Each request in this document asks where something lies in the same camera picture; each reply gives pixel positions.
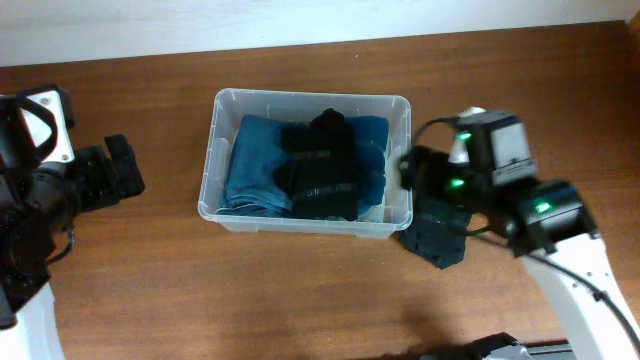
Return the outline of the black taped cloth bundle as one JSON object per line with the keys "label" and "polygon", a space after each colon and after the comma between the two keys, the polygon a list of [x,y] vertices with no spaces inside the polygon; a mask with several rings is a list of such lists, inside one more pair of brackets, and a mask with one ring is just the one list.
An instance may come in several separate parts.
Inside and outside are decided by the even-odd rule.
{"label": "black taped cloth bundle", "polygon": [[422,193],[414,205],[413,220],[400,236],[403,246],[441,270],[462,262],[472,215]]}

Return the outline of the light blue jeans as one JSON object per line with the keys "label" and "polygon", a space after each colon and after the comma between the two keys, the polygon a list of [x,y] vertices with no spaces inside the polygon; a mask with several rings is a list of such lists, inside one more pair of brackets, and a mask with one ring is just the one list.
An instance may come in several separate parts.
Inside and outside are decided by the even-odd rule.
{"label": "light blue jeans", "polygon": [[383,223],[385,221],[385,206],[374,205],[358,216],[359,222]]}

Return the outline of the blue taped shirt bundle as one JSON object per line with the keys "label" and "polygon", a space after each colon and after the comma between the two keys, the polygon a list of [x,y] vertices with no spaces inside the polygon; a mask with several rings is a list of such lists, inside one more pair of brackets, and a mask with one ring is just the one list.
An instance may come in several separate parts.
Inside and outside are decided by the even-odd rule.
{"label": "blue taped shirt bundle", "polygon": [[386,151],[389,122],[378,116],[346,117],[354,135],[354,157],[358,176],[358,214],[381,205],[386,187]]}

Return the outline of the black taped shirt bundle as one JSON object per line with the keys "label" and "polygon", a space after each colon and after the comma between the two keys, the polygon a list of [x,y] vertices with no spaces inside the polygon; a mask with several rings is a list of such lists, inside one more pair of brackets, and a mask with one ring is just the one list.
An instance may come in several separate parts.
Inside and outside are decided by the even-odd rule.
{"label": "black taped shirt bundle", "polygon": [[287,161],[273,173],[298,219],[358,217],[358,175],[354,131],[344,115],[329,108],[308,124],[282,130]]}

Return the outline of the dark blue jeans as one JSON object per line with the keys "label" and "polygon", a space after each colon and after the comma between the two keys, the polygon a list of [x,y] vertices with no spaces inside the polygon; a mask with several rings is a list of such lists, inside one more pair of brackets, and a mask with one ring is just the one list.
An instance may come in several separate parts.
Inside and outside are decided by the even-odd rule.
{"label": "dark blue jeans", "polygon": [[292,123],[245,115],[240,124],[216,215],[288,217],[290,197],[273,174],[289,160],[283,130]]}

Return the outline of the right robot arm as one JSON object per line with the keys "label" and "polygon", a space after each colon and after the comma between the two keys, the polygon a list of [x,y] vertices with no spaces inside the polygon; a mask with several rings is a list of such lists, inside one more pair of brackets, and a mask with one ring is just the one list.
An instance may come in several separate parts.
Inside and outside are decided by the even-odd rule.
{"label": "right robot arm", "polygon": [[574,186],[538,179],[520,119],[471,108],[441,121],[455,132],[450,152],[413,142],[397,162],[401,187],[420,201],[415,232],[510,251],[542,289],[576,358],[638,358],[639,325],[599,228]]}

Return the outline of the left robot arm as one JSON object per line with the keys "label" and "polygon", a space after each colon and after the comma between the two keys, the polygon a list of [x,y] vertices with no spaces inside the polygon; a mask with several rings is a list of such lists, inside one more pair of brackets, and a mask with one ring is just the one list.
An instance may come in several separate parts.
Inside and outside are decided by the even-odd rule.
{"label": "left robot arm", "polygon": [[76,149],[66,90],[1,98],[1,356],[61,359],[51,265],[74,249],[77,216],[139,196],[145,184],[122,134]]}

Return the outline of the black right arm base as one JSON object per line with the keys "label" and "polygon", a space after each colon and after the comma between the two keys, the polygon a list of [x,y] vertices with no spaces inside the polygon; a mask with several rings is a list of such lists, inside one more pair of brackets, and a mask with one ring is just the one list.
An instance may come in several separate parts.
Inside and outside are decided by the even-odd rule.
{"label": "black right arm base", "polygon": [[419,360],[576,360],[566,340],[523,343],[507,333],[498,333],[463,345],[428,351]]}

